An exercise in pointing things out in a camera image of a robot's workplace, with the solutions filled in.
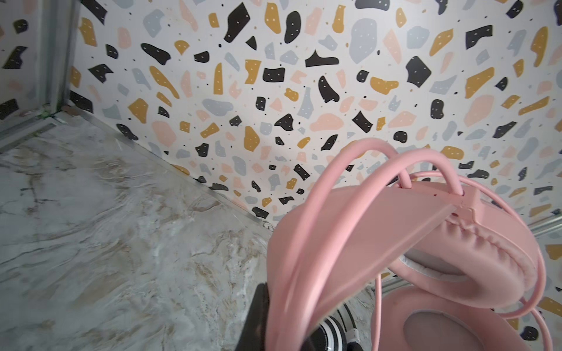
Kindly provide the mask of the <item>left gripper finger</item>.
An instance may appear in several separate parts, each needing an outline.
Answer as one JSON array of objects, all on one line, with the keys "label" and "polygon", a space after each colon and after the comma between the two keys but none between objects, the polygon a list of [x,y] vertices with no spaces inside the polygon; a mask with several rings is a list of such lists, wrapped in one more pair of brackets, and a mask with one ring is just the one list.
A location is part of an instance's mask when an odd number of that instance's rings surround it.
[{"label": "left gripper finger", "polygon": [[269,291],[266,283],[257,286],[235,351],[264,351],[269,313]]}]

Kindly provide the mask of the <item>pink headphones with cable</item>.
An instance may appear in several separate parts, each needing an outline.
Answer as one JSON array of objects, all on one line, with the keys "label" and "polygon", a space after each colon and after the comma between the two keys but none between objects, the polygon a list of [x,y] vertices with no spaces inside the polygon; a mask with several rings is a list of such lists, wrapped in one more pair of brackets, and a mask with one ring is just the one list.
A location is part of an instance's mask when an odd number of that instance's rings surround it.
[{"label": "pink headphones with cable", "polygon": [[[383,293],[389,269],[406,286]],[[376,283],[375,350],[526,350],[510,321],[536,319],[542,251],[494,191],[431,149],[368,138],[344,148],[269,241],[266,350],[300,350],[330,314]]]}]

